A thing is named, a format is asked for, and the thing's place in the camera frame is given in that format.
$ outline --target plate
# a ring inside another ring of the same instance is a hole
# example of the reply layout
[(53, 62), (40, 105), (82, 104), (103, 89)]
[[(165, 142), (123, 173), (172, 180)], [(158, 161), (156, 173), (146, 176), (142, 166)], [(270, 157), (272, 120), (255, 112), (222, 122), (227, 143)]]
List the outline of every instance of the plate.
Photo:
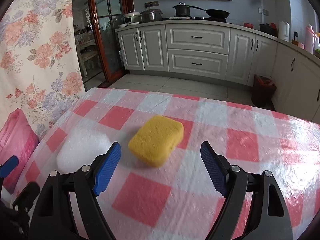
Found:
[(128, 26), (132, 26), (132, 25), (137, 25), (139, 24), (140, 22), (136, 22), (136, 23), (128, 23)]

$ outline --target black cabinet handle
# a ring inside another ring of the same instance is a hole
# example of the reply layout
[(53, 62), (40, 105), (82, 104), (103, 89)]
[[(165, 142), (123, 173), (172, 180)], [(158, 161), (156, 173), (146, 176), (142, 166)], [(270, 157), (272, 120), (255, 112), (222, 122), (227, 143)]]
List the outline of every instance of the black cabinet handle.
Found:
[(296, 61), (296, 58), (293, 59), (293, 61), (291, 62), (291, 72), (293, 71), (293, 63)]

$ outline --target metal screw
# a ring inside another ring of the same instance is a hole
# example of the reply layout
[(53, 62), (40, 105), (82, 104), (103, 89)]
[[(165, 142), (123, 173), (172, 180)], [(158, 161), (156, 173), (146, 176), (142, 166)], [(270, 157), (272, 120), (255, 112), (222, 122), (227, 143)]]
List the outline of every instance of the metal screw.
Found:
[(272, 176), (272, 172), (271, 171), (265, 171), (264, 174), (268, 177), (271, 177)]
[(239, 171), (240, 171), (240, 168), (239, 168), (239, 166), (237, 166), (237, 165), (231, 166), (231, 169), (232, 169), (234, 172), (239, 172)]
[(81, 168), (81, 171), (84, 171), (84, 172), (87, 172), (89, 170), (90, 170), (90, 166), (89, 165), (82, 166), (82, 168)]
[(50, 172), (50, 177), (55, 177), (57, 176), (58, 172), (57, 171), (51, 171)]

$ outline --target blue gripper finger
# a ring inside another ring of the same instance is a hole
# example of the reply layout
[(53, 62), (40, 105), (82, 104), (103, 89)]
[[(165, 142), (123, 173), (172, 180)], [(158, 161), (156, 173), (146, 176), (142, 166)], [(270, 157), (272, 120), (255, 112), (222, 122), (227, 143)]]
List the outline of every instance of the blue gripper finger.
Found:
[(11, 156), (1, 167), (0, 167), (0, 178), (5, 178), (11, 171), (14, 170), (19, 164), (17, 156)]
[(207, 141), (202, 143), (200, 153), (216, 191), (227, 197), (227, 170)]
[(121, 157), (121, 146), (119, 143), (114, 142), (108, 152), (107, 157), (103, 160), (103, 163), (98, 167), (96, 172), (95, 185), (93, 192), (96, 196), (99, 196), (101, 192), (105, 191), (113, 172)]

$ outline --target plastic table cover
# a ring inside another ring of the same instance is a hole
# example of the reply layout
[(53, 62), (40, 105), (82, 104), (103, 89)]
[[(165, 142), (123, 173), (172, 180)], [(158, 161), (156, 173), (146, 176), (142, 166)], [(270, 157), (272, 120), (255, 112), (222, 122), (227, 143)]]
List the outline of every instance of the plastic table cover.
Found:
[[(158, 169), (140, 162), (127, 146), (155, 114), (184, 125), (183, 141)], [(58, 169), (56, 156), (66, 136), (78, 128), (105, 133), (122, 147), (107, 190), (98, 197), (118, 240), (205, 239), (225, 200), (200, 157), (200, 145), (206, 140), (231, 165), (252, 173), (273, 172), (289, 210), (294, 239), (320, 207), (317, 124), (230, 102), (102, 88), (89, 90), (48, 131), (25, 166), (13, 199), (29, 181), (43, 186), (50, 171)], [(74, 194), (71, 201), (79, 233), (87, 237)], [(250, 202), (247, 193), (233, 237), (244, 230)]]

